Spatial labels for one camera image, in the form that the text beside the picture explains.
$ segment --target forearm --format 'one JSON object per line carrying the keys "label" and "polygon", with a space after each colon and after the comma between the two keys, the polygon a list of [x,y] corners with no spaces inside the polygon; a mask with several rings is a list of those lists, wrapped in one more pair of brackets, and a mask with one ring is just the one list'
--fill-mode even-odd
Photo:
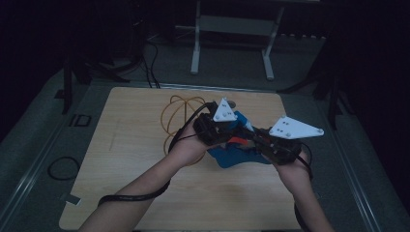
{"label": "forearm", "polygon": [[[166,184],[181,166],[165,157],[116,194],[143,195]],[[132,231],[154,199],[135,202],[105,202],[87,218],[79,231]]]}
{"label": "forearm", "polygon": [[295,204],[307,227],[312,232],[334,232],[332,225],[328,222],[322,207],[317,201],[313,190],[305,190],[294,194]]}

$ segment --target white triangular piece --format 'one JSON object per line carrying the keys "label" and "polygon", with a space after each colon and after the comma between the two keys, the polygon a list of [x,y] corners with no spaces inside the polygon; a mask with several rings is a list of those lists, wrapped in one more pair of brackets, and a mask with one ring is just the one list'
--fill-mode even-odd
{"label": "white triangular piece", "polygon": [[325,132],[319,128],[282,116],[269,130],[269,135],[286,139],[314,137]]}
{"label": "white triangular piece", "polygon": [[232,108],[229,106],[226,98],[220,100],[220,105],[218,105],[217,112],[214,115],[215,122],[232,122],[235,121],[236,117],[232,111]]}

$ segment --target wooden board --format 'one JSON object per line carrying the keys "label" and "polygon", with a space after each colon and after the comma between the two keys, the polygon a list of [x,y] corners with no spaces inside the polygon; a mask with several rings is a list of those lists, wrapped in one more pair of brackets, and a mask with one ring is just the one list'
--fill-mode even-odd
{"label": "wooden board", "polygon": [[[60,219],[63,229],[77,229],[96,209],[99,199],[112,194],[142,174],[164,156],[165,127],[182,127],[193,111],[183,101],[170,105],[172,96],[201,97],[236,102],[255,127],[268,128],[285,113],[276,94],[198,90],[112,89],[101,119],[75,180],[72,195],[79,205],[67,203]],[[190,101],[192,108],[200,103]],[[247,162],[220,168],[215,159],[204,159],[183,168],[171,180],[169,189],[158,197],[139,230],[268,230],[295,229],[299,225],[293,198],[272,165]]]}

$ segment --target black cable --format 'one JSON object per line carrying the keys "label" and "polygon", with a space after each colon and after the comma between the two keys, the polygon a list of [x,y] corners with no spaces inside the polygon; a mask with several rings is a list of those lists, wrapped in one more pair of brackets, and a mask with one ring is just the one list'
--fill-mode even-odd
{"label": "black cable", "polygon": [[307,173],[310,179],[313,179],[313,173],[311,172],[310,165],[300,156],[297,156],[296,159],[298,159],[306,168],[307,168]]}
{"label": "black cable", "polygon": [[128,74],[134,72],[134,71],[137,70],[138,68],[141,68],[141,64],[138,64],[138,66],[135,66],[133,69],[131,69],[131,70],[127,71],[127,72],[122,72],[122,73],[121,73],[121,76],[126,76],[126,75],[128,75]]}
{"label": "black cable", "polygon": [[128,64],[120,66],[120,67],[111,68],[109,70],[115,73],[121,73],[121,72],[125,72],[128,70],[135,70],[139,66],[140,62],[141,62],[141,59],[137,59],[135,57],[135,58],[132,58],[132,60]]}
{"label": "black cable", "polygon": [[146,75],[146,78],[147,78],[147,82],[148,82],[148,84],[150,85],[150,88],[152,88],[153,87],[153,85],[151,84],[151,80],[150,80],[150,75],[149,75],[149,73],[148,73],[148,65],[147,65],[147,61],[145,60],[145,57],[143,57],[142,56],[142,64],[144,64],[144,67],[145,67],[145,75]]}
{"label": "black cable", "polygon": [[148,194],[145,194],[145,195],[105,195],[100,199],[98,206],[101,206],[101,204],[103,204],[107,201],[128,201],[128,202],[133,202],[133,201],[145,201],[145,200],[153,199],[153,198],[156,198],[157,196],[160,196],[161,194],[163,194],[168,189],[169,183],[170,183],[170,181],[165,183],[165,185],[163,185],[163,187],[161,187],[157,191],[152,192],[152,193],[148,193]]}
{"label": "black cable", "polygon": [[[168,153],[172,150],[175,143],[177,143],[180,140],[179,137],[181,136],[182,132],[185,130],[187,125],[205,107],[207,107],[207,103],[201,105],[198,109],[196,109],[195,112],[187,120],[187,122],[182,126],[182,128],[178,130],[178,132],[175,134],[175,137],[172,139],[171,144],[169,145]],[[195,136],[195,135],[196,134],[192,134],[192,135],[189,135],[189,136],[186,136],[186,137],[182,137],[181,139],[191,137],[191,136]],[[148,194],[144,194],[144,195],[106,195],[106,196],[103,196],[100,199],[98,206],[101,206],[101,204],[103,204],[104,202],[107,202],[107,201],[128,201],[128,202],[133,202],[133,201],[145,201],[145,200],[153,199],[153,198],[163,194],[168,189],[169,183],[170,183],[170,180],[167,183],[165,183],[165,185],[163,187],[161,187],[160,189],[158,189],[157,191],[152,192],[152,193],[148,193]]]}
{"label": "black cable", "polygon": [[304,232],[311,232],[311,230],[308,228],[307,223],[304,221],[304,219],[301,216],[301,213],[299,212],[298,206],[296,203],[294,204],[294,211],[295,211],[295,216],[296,220],[298,221],[299,225],[301,226],[302,230]]}
{"label": "black cable", "polygon": [[311,165],[311,162],[313,161],[313,152],[311,151],[311,149],[309,148],[309,146],[306,143],[301,142],[301,144],[304,145],[308,150],[308,155],[309,155],[308,165]]}
{"label": "black cable", "polygon": [[150,73],[151,73],[151,76],[153,77],[153,80],[154,80],[154,82],[155,82],[157,88],[160,89],[160,88],[161,88],[160,83],[157,81],[157,79],[155,78],[155,75],[154,75],[154,63],[155,63],[155,61],[157,60],[158,47],[157,47],[154,43],[151,43],[151,42],[149,42],[149,41],[147,41],[147,44],[153,46],[154,49],[155,49],[155,55],[154,55],[153,61],[151,62]]}
{"label": "black cable", "polygon": [[185,136],[185,137],[178,138],[177,141],[181,141],[181,140],[186,139],[186,138],[189,138],[189,137],[197,136],[197,135],[199,135],[199,134],[201,134],[201,133],[204,133],[204,132],[206,132],[206,131],[209,131],[209,130],[203,130],[203,131],[201,131],[201,132],[199,132],[199,133],[195,133],[195,134],[187,135],[187,136]]}
{"label": "black cable", "polygon": [[[69,177],[58,177],[58,176],[56,176],[56,175],[54,175],[53,173],[52,173],[52,167],[57,163],[57,162],[59,162],[59,161],[61,161],[61,160],[71,160],[74,164],[75,164],[75,167],[76,167],[76,169],[77,169],[77,171],[76,171],[76,173],[74,174],[74,175],[72,175],[72,176],[69,176]],[[76,176],[77,176],[77,174],[78,174],[78,171],[79,171],[79,162],[76,160],[76,159],[74,159],[74,158],[72,158],[72,157],[61,157],[61,158],[59,158],[59,159],[56,159],[55,161],[53,161],[52,163],[51,163],[51,165],[48,167],[48,169],[47,169],[47,174],[48,174],[48,176],[51,178],[51,179],[53,179],[53,180],[56,180],[56,181],[69,181],[69,180],[73,180],[73,179],[75,179],[76,178]]]}

